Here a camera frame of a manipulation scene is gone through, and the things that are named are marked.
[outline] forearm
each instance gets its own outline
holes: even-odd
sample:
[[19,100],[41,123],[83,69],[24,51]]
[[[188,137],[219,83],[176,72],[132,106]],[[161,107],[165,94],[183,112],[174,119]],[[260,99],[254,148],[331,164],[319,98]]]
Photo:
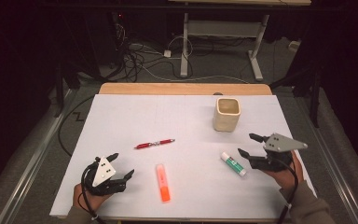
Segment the forearm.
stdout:
[[[281,194],[287,200],[292,189],[281,189]],[[292,201],[290,216],[295,224],[330,224],[335,221],[330,216],[330,207],[322,199],[318,199],[308,187],[307,181],[298,185],[295,198]]]
[[65,224],[90,224],[91,215],[81,208],[72,206],[66,217]]

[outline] pen holder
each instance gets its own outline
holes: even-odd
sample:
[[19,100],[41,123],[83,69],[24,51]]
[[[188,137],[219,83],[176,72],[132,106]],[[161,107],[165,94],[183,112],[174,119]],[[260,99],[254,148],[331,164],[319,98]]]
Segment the pen holder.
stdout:
[[240,102],[234,98],[219,98],[213,115],[213,127],[218,132],[233,132],[241,115]]

